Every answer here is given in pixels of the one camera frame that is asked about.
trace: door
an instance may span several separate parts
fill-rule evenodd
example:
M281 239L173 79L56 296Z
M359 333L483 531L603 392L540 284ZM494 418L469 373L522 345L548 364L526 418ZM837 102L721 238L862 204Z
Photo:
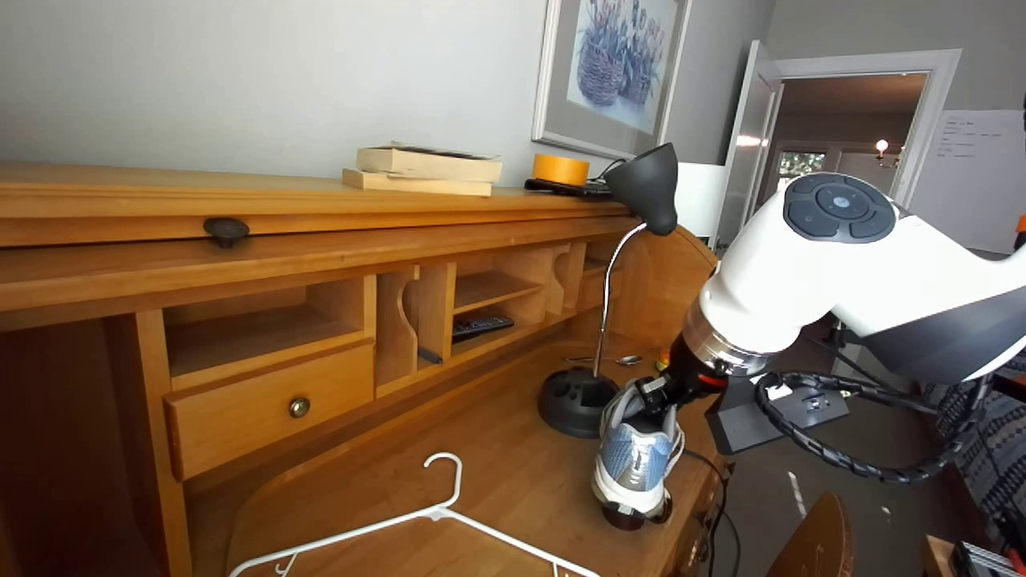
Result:
M711 246L729 246L756 209L781 100L783 73L771 60L768 47L752 42L724 163L729 188Z

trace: chair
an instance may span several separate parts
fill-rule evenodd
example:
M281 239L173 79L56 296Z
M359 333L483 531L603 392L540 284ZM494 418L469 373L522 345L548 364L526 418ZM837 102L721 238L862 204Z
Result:
M775 555L771 577L849 577L854 534L837 495L820 495Z

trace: drawer knob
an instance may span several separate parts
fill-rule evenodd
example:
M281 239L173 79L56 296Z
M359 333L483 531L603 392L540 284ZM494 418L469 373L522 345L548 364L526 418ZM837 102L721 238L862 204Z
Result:
M307 414L312 414L312 398L307 398L307 395L289 398L289 418L292 418L292 420L303 420L303 418L307 418Z

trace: desk surface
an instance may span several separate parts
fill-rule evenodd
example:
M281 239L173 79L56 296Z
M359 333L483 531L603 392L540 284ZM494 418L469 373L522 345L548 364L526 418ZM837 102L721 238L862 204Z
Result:
M454 495L454 468L447 461L423 468L423 458L455 453L464 468L458 512L597 574L666 574L693 510L708 501L716 473L699 458L679 458L666 480L673 516L637 531L612 528L590 495L597 442L561 435L536 414L543 377L578 359L586 359L582 345L536 345L469 389L412 411L390 430L355 435L331 456L281 473L241 510L227 562L241 564L440 503ZM689 453L716 458L704 411L705 404L689 404L679 411L679 424ZM295 574L340 572L548 574L543 562L454 518L416 518L312 551L295 564Z

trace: wooden cabinet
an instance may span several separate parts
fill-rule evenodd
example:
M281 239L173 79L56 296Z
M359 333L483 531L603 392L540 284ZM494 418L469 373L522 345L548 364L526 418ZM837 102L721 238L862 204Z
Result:
M252 238L219 246L210 217ZM526 192L0 167L3 566L211 574L267 480L590 335L633 224Z

